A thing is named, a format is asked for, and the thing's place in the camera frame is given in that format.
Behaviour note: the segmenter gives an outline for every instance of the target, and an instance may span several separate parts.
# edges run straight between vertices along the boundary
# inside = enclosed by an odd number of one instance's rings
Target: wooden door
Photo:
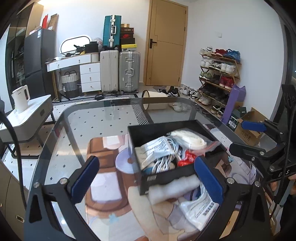
[[[178,3],[152,1],[146,85],[180,85],[186,12],[187,7]]]

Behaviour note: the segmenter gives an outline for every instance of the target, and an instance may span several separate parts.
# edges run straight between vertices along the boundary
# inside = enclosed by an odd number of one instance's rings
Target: laundry basket
[[[75,98],[79,96],[77,84],[79,84],[79,76],[75,70],[66,72],[61,76],[63,91],[67,98]]]

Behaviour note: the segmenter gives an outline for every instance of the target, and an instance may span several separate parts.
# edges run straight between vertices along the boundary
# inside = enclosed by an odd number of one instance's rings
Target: drawer knob
[[[15,217],[18,221],[20,221],[21,223],[24,223],[24,219],[21,216],[16,215]]]

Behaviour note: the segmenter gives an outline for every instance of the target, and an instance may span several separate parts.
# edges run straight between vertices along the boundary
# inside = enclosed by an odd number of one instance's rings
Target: barcode label
[[[231,125],[233,128],[236,128],[236,126],[237,126],[237,125],[234,124],[232,121],[229,121],[228,123],[229,123],[229,125]]]

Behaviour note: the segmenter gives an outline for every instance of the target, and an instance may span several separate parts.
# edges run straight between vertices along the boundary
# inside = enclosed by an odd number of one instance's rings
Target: suitcase handle
[[[131,74],[131,76],[129,76],[129,77],[133,77],[134,69],[133,68],[130,68],[130,70],[126,69],[126,74]]]
[[[116,34],[116,25],[113,25],[111,28],[111,34],[115,35]]]

